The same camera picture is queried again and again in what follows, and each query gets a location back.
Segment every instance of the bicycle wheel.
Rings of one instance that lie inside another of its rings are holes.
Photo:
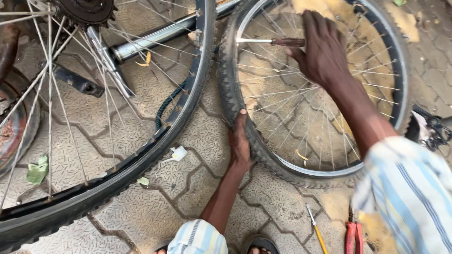
[[[15,27],[1,36],[21,31],[14,66],[33,81],[8,100],[0,127],[29,98],[28,119],[43,108],[32,145],[22,158],[11,157],[11,169],[0,177],[0,253],[8,253],[109,201],[167,152],[208,76],[216,3],[3,3],[0,17],[7,19],[0,28]],[[19,151],[28,146],[30,122]],[[42,154],[49,169],[36,188],[26,180],[27,164]]]
[[[220,48],[220,93],[228,123],[240,108],[255,159],[282,179],[307,188],[347,184],[363,164],[356,142],[331,97],[287,57],[285,47],[244,39],[302,38],[301,13],[315,9],[335,20],[348,39],[352,75],[396,130],[411,111],[404,40],[373,0],[248,0],[231,17]]]

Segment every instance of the man's right hand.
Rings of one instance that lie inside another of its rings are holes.
[[[313,82],[331,92],[337,80],[353,80],[345,53],[346,39],[336,23],[316,11],[303,12],[306,52],[297,47],[287,48],[300,70]]]

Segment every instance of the hub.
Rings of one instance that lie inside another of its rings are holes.
[[[116,9],[113,0],[54,0],[63,15],[85,25],[106,24]]]

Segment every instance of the chrome frame tube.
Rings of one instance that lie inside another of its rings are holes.
[[[217,6],[217,18],[222,18],[233,11],[233,9],[242,0],[230,0]],[[153,48],[158,43],[165,43],[179,35],[186,34],[186,29],[193,30],[196,22],[196,13],[189,14],[175,21],[175,23],[168,23],[157,29],[145,32],[139,37],[133,39],[133,45],[129,42],[124,42],[110,47],[113,58],[122,64],[125,60],[138,55],[137,47]]]

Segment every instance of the yellow screwdriver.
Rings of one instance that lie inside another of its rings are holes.
[[[314,220],[314,217],[312,216],[311,210],[309,209],[309,204],[306,203],[306,208],[308,208],[309,216],[311,216],[312,224],[315,229],[315,233],[317,234],[317,237],[319,238],[320,246],[322,246],[322,250],[324,254],[328,254],[328,251],[326,250],[325,244],[323,243],[322,236],[320,235],[319,228],[317,227],[317,223]]]

